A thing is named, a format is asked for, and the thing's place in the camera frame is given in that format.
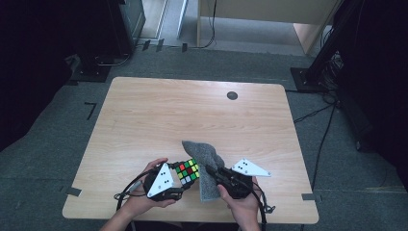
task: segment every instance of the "desk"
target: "desk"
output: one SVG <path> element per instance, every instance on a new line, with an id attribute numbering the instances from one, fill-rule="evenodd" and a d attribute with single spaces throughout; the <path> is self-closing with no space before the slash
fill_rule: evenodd
<path id="1" fill-rule="evenodd" d="M 309 54 L 342 1 L 218 0 L 216 17 L 291 22 L 303 51 Z M 200 18 L 213 16 L 214 2 L 215 0 L 198 0 L 197 46 L 200 45 Z"/>
<path id="2" fill-rule="evenodd" d="M 238 98 L 228 99 L 229 91 Z M 131 77 L 112 82 L 72 185 L 82 193 L 68 196 L 64 216 L 110 218 L 114 194 L 148 162 L 190 157 L 182 140 L 211 144 L 227 167 L 247 158 L 270 171 L 271 177 L 258 177 L 268 204 L 276 206 L 268 222 L 319 220 L 315 201 L 302 200 L 312 191 L 282 86 Z M 137 219 L 234 221 L 223 201 L 201 203 L 198 185 L 176 204 Z"/>

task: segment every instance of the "gray cloth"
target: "gray cloth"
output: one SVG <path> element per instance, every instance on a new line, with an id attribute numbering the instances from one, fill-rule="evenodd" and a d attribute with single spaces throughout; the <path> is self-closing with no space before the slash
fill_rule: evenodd
<path id="1" fill-rule="evenodd" d="M 205 166 L 214 168 L 224 167 L 225 163 L 217 155 L 216 149 L 204 142 L 182 141 L 184 150 L 198 163 L 200 173 L 200 198 L 201 201 L 210 201 L 220 198 L 217 181 L 207 173 Z"/>

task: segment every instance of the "white bracket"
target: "white bracket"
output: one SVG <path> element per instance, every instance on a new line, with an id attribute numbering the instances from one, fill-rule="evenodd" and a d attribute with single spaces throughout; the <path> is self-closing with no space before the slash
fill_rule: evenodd
<path id="1" fill-rule="evenodd" d="M 162 168 L 157 174 L 156 179 L 153 182 L 152 187 L 147 193 L 147 197 L 152 197 L 157 193 L 161 193 L 174 185 L 173 177 L 171 176 L 170 168 L 167 163 L 162 165 Z"/>
<path id="2" fill-rule="evenodd" d="M 247 176 L 271 176 L 272 174 L 263 168 L 243 158 L 232 166 L 232 170 Z"/>

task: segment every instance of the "person's left hand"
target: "person's left hand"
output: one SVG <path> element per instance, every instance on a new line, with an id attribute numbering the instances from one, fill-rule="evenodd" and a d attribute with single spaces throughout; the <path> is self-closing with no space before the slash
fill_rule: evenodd
<path id="1" fill-rule="evenodd" d="M 167 162 L 168 158 L 161 158 L 157 159 L 155 161 L 150 162 L 147 164 L 146 168 L 144 169 L 143 172 L 146 172 L 153 167 L 155 167 L 158 164 Z M 143 176 L 140 180 L 143 182 L 146 176 Z M 145 194 L 144 188 L 142 185 L 139 185 L 133 192 L 133 194 Z M 128 216 L 132 216 L 132 218 L 141 215 L 148 210 L 150 210 L 153 207 L 162 207 L 165 208 L 168 205 L 174 204 L 176 200 L 174 199 L 169 199 L 169 200 L 164 200 L 164 201 L 154 201 L 152 199 L 149 199 L 147 196 L 129 196 L 127 199 L 126 203 L 122 206 L 120 210 L 123 210 L 123 212 L 126 212 Z"/>

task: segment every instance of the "rubik's cube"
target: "rubik's cube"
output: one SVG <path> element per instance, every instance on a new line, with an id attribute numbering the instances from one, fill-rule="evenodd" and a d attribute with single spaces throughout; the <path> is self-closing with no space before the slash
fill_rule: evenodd
<path id="1" fill-rule="evenodd" d="M 177 167 L 176 172 L 183 186 L 189 183 L 192 184 L 194 180 L 200 177 L 198 164 L 194 159 L 188 160 Z"/>

